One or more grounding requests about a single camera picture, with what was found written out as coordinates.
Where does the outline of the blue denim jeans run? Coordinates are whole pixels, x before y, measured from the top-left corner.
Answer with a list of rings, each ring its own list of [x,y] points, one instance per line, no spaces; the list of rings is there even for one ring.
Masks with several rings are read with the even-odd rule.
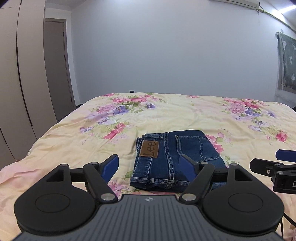
[[[146,133],[136,139],[135,146],[137,155],[130,186],[139,190],[183,192],[190,181],[181,170],[182,155],[197,163],[226,167],[220,154],[199,130]]]

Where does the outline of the floral yellow bed quilt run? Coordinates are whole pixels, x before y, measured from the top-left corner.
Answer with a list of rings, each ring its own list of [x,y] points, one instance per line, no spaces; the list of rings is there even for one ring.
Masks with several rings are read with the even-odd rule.
[[[275,161],[277,150],[295,149],[295,112],[282,103],[159,93],[95,97],[47,130],[25,158],[1,170],[1,240],[20,233],[16,199],[59,164],[81,168],[117,154],[110,188],[117,196],[140,194],[130,186],[136,139],[184,130],[202,131],[226,164],[245,169],[254,158]]]

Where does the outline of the grey patterned window curtain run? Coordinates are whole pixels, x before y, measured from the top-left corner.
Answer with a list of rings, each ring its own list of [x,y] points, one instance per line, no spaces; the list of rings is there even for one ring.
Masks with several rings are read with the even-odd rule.
[[[295,105],[295,39],[276,33],[279,71],[276,97]]]

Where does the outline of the beige wardrobe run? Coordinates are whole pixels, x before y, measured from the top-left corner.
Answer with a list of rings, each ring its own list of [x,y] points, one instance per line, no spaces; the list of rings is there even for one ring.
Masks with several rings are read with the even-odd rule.
[[[44,57],[45,1],[1,1],[1,168],[57,120]]]

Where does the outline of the white air conditioner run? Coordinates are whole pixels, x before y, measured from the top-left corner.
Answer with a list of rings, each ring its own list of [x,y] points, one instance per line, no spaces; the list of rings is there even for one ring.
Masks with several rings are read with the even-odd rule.
[[[243,6],[250,9],[258,9],[260,6],[259,1],[253,1],[253,0],[214,0],[222,3],[228,3],[228,4],[235,4],[238,6]]]

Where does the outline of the grey-brown room door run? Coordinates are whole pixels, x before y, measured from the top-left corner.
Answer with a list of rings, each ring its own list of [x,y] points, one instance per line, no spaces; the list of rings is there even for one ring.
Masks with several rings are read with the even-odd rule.
[[[44,57],[51,102],[55,117],[60,121],[76,109],[68,65],[65,19],[45,19]]]

